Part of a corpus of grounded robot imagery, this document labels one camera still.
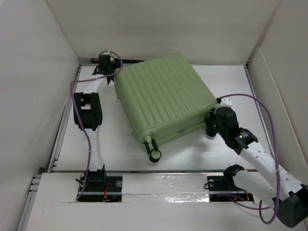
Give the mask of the green hard-shell suitcase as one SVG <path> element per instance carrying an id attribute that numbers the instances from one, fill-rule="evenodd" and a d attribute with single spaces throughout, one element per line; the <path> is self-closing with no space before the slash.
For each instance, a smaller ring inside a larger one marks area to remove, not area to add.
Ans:
<path id="1" fill-rule="evenodd" d="M 188 58 L 175 53 L 123 67 L 115 90 L 136 140 L 157 163 L 159 147 L 205 127 L 218 103 Z"/>

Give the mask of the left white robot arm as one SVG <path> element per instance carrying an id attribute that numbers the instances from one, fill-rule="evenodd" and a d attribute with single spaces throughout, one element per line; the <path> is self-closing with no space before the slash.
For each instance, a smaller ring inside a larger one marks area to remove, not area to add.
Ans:
<path id="1" fill-rule="evenodd" d="M 92 186 L 102 191 L 107 186 L 104 161 L 101 155 L 99 129 L 103 123 L 103 111 L 99 93 L 114 81 L 115 71 L 121 70 L 123 62 L 112 51 L 102 51 L 98 56 L 98 65 L 92 77 L 86 80 L 74 80 L 70 90 L 76 83 L 87 82 L 80 92 L 70 92 L 73 101 L 74 122 L 81 130 L 88 153 L 87 167 L 84 176 L 77 180 L 82 189 Z"/>

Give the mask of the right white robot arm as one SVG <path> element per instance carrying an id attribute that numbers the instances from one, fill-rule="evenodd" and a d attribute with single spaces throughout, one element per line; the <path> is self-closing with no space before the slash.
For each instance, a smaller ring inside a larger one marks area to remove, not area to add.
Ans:
<path id="1" fill-rule="evenodd" d="M 238 187 L 256 196 L 288 228 L 294 228 L 308 217 L 307 185 L 277 164 L 252 132 L 239 126 L 236 113 L 230 107 L 212 109 L 205 124 L 207 135 L 220 135 L 230 149 L 249 162 L 263 177 L 260 180 L 235 164 L 224 171 L 224 187 Z"/>

